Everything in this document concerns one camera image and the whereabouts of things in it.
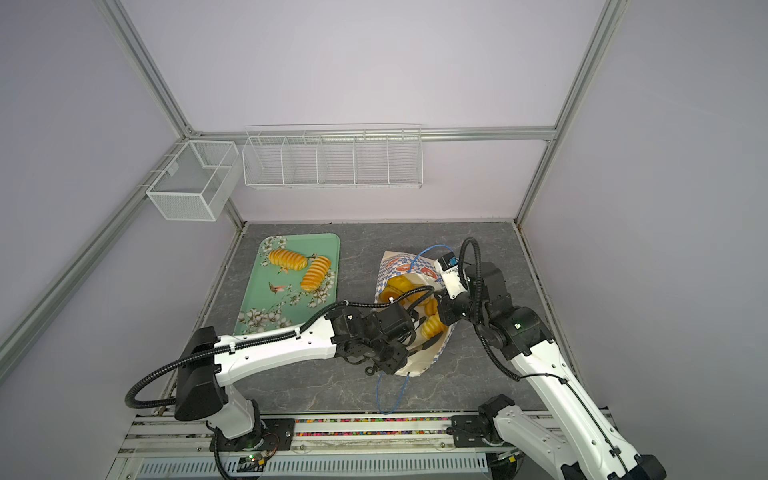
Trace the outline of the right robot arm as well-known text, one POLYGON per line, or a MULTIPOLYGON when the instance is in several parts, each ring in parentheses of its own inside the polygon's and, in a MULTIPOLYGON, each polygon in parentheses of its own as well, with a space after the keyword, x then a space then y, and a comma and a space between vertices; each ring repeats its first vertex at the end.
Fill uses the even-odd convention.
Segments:
POLYGON ((457 255, 440 257, 436 269, 444 285, 437 295, 441 321, 469 322, 494 366, 528 383, 564 436, 551 438, 513 400, 497 395, 478 409, 496 441, 517 447, 554 479, 666 478, 661 462, 639 453, 597 407, 545 322, 513 302, 502 272, 483 261, 475 238, 466 238, 457 255))

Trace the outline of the ridged fake bread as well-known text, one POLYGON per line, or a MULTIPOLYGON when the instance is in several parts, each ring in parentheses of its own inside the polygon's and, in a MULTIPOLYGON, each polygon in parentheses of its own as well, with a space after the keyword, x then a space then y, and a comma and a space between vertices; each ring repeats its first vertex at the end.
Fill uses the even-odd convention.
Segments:
POLYGON ((300 282, 300 287, 305 292, 317 290, 330 270, 332 262, 325 256, 316 256, 300 282))
POLYGON ((447 330, 447 326, 442 323, 438 314, 429 316, 419 327, 418 333, 425 339, 430 340, 441 335, 447 330))

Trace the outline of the ridged fake bread loaf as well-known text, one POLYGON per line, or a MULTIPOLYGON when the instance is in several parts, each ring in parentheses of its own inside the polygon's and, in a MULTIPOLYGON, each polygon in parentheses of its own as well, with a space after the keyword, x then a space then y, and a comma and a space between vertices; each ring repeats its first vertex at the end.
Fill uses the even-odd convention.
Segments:
POLYGON ((301 271, 308 266, 308 258, 295 251, 279 248, 269 252, 268 261, 283 270, 301 271))

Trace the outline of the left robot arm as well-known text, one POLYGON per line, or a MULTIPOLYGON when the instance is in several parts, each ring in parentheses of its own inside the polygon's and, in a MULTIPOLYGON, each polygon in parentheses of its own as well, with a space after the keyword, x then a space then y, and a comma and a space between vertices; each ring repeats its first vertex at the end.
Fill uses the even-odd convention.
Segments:
POLYGON ((182 356, 147 374, 126 393, 131 409, 171 406, 179 421, 202 420, 215 439, 261 441, 258 405, 235 387, 247 377, 310 360, 341 358, 369 375, 393 375, 407 364, 416 337, 416 308, 434 293, 418 286, 387 303, 338 301, 306 322, 272 333, 217 335, 198 330, 182 356))

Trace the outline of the checkered paper bag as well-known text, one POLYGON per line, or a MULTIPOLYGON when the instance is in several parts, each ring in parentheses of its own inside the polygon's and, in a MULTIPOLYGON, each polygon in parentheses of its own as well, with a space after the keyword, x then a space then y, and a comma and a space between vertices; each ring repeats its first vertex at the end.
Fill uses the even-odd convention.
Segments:
MULTIPOLYGON (((423 283, 424 286, 431 286, 437 291, 441 290, 443 283, 435 269, 434 262, 432 259, 412 253, 385 251, 379 264, 375 299, 381 303, 377 297, 383 290, 387 280, 400 275, 407 276, 414 283, 423 283)), ((418 292, 416 289, 407 292, 397 298, 397 300, 400 301, 407 295, 418 292)), ((452 336, 453 329, 448 326, 447 330, 441 335, 430 340, 425 340, 418 333, 419 327, 428 318, 424 313, 424 306, 430 298, 435 298, 435 296, 433 294, 426 294, 408 307, 404 307, 399 303, 411 315, 415 327, 415 335, 406 342, 409 351, 406 365, 396 372, 396 375, 402 377, 404 382, 394 405, 386 408, 380 402, 376 403, 378 411, 383 415, 391 415, 397 412, 409 382, 414 378, 424 375, 437 362, 452 336)))

